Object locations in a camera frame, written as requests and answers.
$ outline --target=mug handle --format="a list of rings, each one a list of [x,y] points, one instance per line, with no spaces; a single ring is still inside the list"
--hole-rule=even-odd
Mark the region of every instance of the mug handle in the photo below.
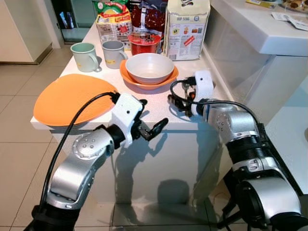
[[[128,59],[128,56],[124,51],[119,51],[119,52],[123,56],[124,59]]]
[[[97,61],[97,57],[94,56],[93,54],[89,54],[90,58],[92,59],[92,61],[94,62],[94,65],[95,65],[95,69],[94,70],[97,70],[98,69],[98,61]]]

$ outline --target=orange plate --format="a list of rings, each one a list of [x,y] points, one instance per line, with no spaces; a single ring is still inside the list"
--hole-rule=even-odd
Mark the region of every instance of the orange plate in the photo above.
[[[170,76],[162,83],[154,84],[154,85],[145,85],[141,83],[137,83],[127,72],[127,69],[125,68],[126,60],[123,60],[120,64],[120,73],[123,77],[123,79],[130,84],[133,84],[137,86],[138,88],[144,89],[144,90],[154,90],[159,87],[162,87],[164,85],[167,85],[169,83],[172,83],[179,75],[179,71],[176,66],[174,66],[173,72],[170,74]]]
[[[38,97],[34,117],[49,126],[68,126],[76,112],[94,96],[116,91],[108,82],[91,76],[71,74],[52,82]],[[109,96],[92,102],[75,124],[92,120],[113,107]]]

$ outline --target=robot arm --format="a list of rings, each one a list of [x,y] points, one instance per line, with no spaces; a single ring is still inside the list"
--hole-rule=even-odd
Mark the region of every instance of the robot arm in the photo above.
[[[239,110],[241,105],[236,102],[202,98],[206,92],[198,91],[206,87],[200,86],[203,83],[199,80],[210,75],[209,71],[203,73],[204,77],[196,72],[195,77],[178,81],[185,90],[185,99],[174,93],[176,83],[171,86],[168,99],[186,115],[201,115],[227,146],[233,162],[232,183],[228,182],[233,201],[226,206],[226,213],[237,204],[238,218],[242,217],[254,228],[266,229],[272,225],[279,231],[308,230],[308,219],[301,215],[295,192],[301,190],[267,137],[263,124],[249,109]],[[228,222],[218,224],[219,228],[225,226]]]
[[[79,136],[72,151],[54,173],[43,209],[35,206],[34,220],[27,231],[73,231],[79,212],[94,182],[96,171],[120,146],[128,147],[143,136],[147,141],[158,135],[168,123],[165,118],[150,130],[140,115],[147,102],[121,94],[114,108],[110,126],[99,126]]]
[[[264,140],[264,128],[233,105],[212,104],[204,108],[205,121],[226,144],[233,162],[235,203],[241,217],[254,228],[268,225],[279,231],[308,229],[298,196],[276,162],[275,150]]]

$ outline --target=doorway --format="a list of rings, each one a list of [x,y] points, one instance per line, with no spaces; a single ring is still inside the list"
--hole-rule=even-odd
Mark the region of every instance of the doorway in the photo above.
[[[92,0],[51,0],[65,43],[81,42],[96,18]]]

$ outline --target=red lid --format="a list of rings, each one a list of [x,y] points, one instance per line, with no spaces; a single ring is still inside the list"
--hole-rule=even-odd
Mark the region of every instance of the red lid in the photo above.
[[[160,36],[149,33],[131,33],[128,39],[133,44],[147,46],[159,43]]]

